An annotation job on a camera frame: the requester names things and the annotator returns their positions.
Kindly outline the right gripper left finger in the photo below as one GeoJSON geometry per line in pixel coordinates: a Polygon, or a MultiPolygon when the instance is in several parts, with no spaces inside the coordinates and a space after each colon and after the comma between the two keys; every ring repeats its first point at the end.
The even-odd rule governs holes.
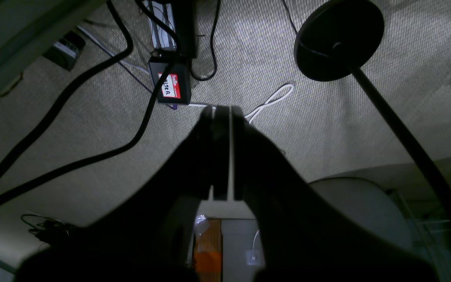
{"type": "Polygon", "coordinates": [[[186,266],[211,186],[227,195],[229,107],[206,107],[189,136],[123,204],[67,242],[27,259],[18,282],[197,282],[186,266]]]}

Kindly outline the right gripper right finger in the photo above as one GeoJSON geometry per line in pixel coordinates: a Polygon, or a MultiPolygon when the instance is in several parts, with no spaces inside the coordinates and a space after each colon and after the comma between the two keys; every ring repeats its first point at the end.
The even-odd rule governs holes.
{"type": "Polygon", "coordinates": [[[437,282],[433,267],[354,223],[319,196],[280,150],[231,108],[235,198],[252,210],[265,268],[256,282],[437,282]]]}

